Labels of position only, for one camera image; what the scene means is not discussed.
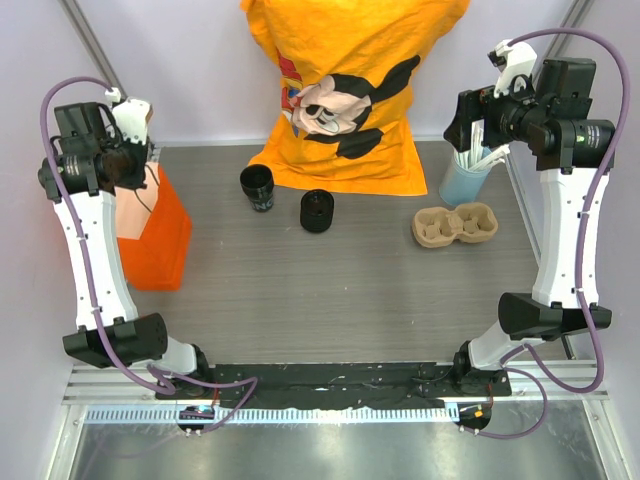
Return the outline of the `orange paper bag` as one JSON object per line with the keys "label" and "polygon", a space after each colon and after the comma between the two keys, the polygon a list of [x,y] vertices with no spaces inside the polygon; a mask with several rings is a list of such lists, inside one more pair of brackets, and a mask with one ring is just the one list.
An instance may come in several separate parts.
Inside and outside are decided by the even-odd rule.
{"label": "orange paper bag", "polygon": [[145,165],[145,186],[116,189],[116,235],[126,280],[141,291],[181,287],[192,221],[165,170]]}

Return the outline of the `pulp cup carrier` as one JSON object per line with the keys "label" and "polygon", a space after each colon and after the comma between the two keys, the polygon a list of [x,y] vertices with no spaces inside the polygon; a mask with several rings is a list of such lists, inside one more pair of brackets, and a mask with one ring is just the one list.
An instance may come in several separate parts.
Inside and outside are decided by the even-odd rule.
{"label": "pulp cup carrier", "polygon": [[425,248],[443,248],[455,241],[478,244],[491,240],[499,224],[493,210],[480,202],[458,205],[453,210],[431,207],[413,217],[414,239]]}

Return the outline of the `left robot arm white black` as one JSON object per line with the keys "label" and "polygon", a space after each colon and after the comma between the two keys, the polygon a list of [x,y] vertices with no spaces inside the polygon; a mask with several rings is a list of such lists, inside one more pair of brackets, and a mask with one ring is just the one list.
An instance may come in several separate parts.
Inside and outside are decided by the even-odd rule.
{"label": "left robot arm white black", "polygon": [[153,109],[129,97],[55,108],[38,180],[67,240],[76,289],[72,358],[99,369],[137,364],[162,376],[163,399],[205,397],[213,385],[202,350],[169,336],[158,313],[130,295],[174,291],[182,282],[192,221],[164,169],[152,159]]}

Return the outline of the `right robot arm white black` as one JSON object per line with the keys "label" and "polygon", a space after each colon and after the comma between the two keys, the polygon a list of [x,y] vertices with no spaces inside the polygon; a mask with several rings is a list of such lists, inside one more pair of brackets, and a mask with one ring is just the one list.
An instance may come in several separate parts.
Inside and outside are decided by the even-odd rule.
{"label": "right robot arm white black", "polygon": [[547,59],[537,82],[529,61],[495,61],[495,85],[459,94],[444,138],[457,151],[471,146],[475,121],[484,124],[483,143],[494,148],[525,143],[536,159],[544,200],[539,271],[531,293],[505,293],[498,320],[462,349],[468,360],[451,380],[472,395],[508,358],[527,347],[568,335],[606,329],[612,313],[599,303],[595,259],[600,203],[616,132],[608,120],[593,120],[591,87],[596,64],[589,59]]}

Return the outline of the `light blue straw holder cup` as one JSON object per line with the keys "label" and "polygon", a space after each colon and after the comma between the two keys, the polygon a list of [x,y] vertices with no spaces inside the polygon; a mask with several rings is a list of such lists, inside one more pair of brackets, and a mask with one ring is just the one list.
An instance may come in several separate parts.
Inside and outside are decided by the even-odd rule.
{"label": "light blue straw holder cup", "polygon": [[488,169],[471,171],[459,162],[460,154],[453,150],[452,157],[439,186],[440,198],[448,205],[458,206],[476,201],[486,178]]}

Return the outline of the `black cup with lettering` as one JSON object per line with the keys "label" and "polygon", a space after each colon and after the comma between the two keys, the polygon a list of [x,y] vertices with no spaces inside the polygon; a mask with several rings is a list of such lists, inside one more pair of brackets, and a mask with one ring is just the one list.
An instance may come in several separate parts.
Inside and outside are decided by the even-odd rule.
{"label": "black cup with lettering", "polygon": [[262,164],[247,166],[240,174],[240,185],[251,207],[257,212],[269,211],[274,203],[272,171]]}

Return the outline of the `orange cartoon mouse cloth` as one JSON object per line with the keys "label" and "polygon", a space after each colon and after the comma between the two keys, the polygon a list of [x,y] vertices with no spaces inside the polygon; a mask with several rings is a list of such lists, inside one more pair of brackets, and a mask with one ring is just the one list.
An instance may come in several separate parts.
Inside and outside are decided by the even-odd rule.
{"label": "orange cartoon mouse cloth", "polygon": [[280,73],[280,115],[255,162],[300,190],[428,191],[408,119],[412,79],[468,3],[245,1],[248,29]]}

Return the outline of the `black ribbed cup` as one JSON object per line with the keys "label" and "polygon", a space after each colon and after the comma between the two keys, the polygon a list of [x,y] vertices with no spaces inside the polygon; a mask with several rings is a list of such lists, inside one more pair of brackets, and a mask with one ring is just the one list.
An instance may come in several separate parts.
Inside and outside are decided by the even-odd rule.
{"label": "black ribbed cup", "polygon": [[326,190],[314,189],[306,192],[300,202],[300,224],[311,233],[327,231],[333,220],[334,198]]}

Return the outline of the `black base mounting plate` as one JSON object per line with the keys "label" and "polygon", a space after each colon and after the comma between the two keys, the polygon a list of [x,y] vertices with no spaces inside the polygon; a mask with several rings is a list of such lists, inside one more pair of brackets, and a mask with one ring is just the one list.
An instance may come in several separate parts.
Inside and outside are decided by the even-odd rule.
{"label": "black base mounting plate", "polygon": [[479,371],[436,362],[217,364],[199,366],[192,378],[233,386],[218,394],[220,405],[237,405],[249,390],[239,384],[251,377],[257,386],[246,408],[344,410],[409,409],[441,406],[445,397],[508,397],[505,371]]}

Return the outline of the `aluminium frame rail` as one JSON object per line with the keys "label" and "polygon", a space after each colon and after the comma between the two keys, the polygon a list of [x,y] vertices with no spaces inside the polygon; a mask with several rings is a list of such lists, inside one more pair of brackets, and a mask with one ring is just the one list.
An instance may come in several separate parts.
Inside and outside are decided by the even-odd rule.
{"label": "aluminium frame rail", "polygon": [[85,16],[80,3],[77,0],[58,0],[58,3],[101,77],[110,85],[124,91],[124,87],[90,25],[89,20]]}

